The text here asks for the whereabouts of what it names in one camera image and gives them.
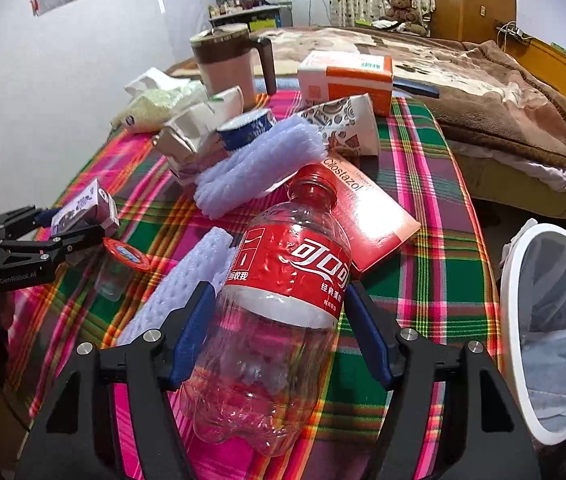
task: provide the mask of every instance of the tablecloth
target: tablecloth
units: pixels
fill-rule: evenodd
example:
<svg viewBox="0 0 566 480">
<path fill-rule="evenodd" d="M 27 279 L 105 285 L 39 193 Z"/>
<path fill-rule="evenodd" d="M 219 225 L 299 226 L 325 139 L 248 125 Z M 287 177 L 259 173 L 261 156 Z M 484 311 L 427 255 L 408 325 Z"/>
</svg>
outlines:
<svg viewBox="0 0 566 480">
<path fill-rule="evenodd" d="M 300 95 L 281 91 L 263 97 L 260 104 L 284 118 L 298 108 Z M 363 167 L 422 229 L 364 277 L 367 290 L 397 314 L 401 326 L 413 326 L 437 343 L 480 340 L 500 364 L 496 286 L 472 202 L 440 128 L 421 102 L 400 97 L 393 98 L 392 116 L 378 119 L 378 127 L 382 153 L 377 163 L 363 161 Z M 89 161 L 58 203 L 96 176 L 116 200 L 119 238 L 148 254 L 152 272 L 135 277 L 117 302 L 93 290 L 101 256 L 82 267 L 62 266 L 53 284 L 17 293 L 8 384 L 31 415 L 76 345 L 90 341 L 100 348 L 110 346 L 160 279 L 212 226 L 226 229 L 237 242 L 254 215 L 285 200 L 278 190 L 210 221 L 196 208 L 191 193 L 173 179 L 149 136 L 126 132 Z M 46 236 L 43 230 L 37 238 Z M 442 394 L 437 384 L 417 477 L 430 471 L 436 452 Z M 371 378 L 342 316 L 320 380 L 319 402 L 284 456 L 265 458 L 240 439 L 220 446 L 204 444 L 178 414 L 177 394 L 170 400 L 188 456 L 203 480 L 355 480 L 365 467 L 390 395 Z M 117 387 L 116 402 L 126 472 L 140 478 L 124 386 Z"/>
</svg>

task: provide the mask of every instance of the teddy bear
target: teddy bear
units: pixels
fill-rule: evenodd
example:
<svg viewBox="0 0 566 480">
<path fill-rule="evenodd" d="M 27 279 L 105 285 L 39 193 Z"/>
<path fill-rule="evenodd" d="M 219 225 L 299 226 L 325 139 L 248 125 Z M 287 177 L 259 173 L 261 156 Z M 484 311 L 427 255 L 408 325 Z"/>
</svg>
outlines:
<svg viewBox="0 0 566 480">
<path fill-rule="evenodd" d="M 427 35 L 420 14 L 412 3 L 416 0 L 387 0 L 387 2 L 390 4 L 390 8 L 385 11 L 388 20 L 403 23 L 404 26 L 401 25 L 401 30 L 413 32 L 420 36 Z"/>
</svg>

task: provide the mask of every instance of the coca-cola bottle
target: coca-cola bottle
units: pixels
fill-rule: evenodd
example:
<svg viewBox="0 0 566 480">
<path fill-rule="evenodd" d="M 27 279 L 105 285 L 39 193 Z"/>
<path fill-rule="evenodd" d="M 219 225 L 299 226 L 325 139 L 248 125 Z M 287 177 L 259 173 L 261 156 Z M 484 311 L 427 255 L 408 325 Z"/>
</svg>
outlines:
<svg viewBox="0 0 566 480">
<path fill-rule="evenodd" d="M 336 177 L 301 168 L 290 202 L 247 228 L 221 289 L 210 333 L 180 396 L 196 435 L 240 436 L 277 456 L 297 439 L 318 400 L 351 261 L 330 214 Z"/>
</svg>

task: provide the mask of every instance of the red lid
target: red lid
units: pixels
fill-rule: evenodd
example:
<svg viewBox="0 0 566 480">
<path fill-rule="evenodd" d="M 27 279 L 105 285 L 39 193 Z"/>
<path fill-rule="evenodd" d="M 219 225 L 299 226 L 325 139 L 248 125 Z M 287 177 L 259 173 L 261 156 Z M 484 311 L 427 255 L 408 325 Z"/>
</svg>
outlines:
<svg viewBox="0 0 566 480">
<path fill-rule="evenodd" d="M 338 186 L 338 178 L 323 164 L 308 164 L 298 170 L 298 173 L 292 179 L 289 186 L 288 195 L 290 197 L 294 192 L 294 187 L 298 184 L 317 184 L 322 187 L 330 196 L 330 200 L 332 202 L 330 208 L 336 207 L 336 187 Z"/>
<path fill-rule="evenodd" d="M 114 240 L 114 238 L 103 238 L 103 245 L 108 250 L 108 253 L 127 267 L 140 272 L 150 270 L 150 261 L 137 248 L 120 240 Z"/>
</svg>

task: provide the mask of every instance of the bed headboard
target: bed headboard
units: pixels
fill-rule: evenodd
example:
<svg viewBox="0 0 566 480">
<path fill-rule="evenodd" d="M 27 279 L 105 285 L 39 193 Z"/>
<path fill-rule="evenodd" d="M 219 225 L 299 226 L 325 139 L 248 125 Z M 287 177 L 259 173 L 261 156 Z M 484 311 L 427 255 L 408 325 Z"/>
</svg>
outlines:
<svg viewBox="0 0 566 480">
<path fill-rule="evenodd" d="M 507 53 L 534 76 L 566 97 L 566 55 L 543 41 L 533 39 L 528 45 L 508 41 Z"/>
</svg>

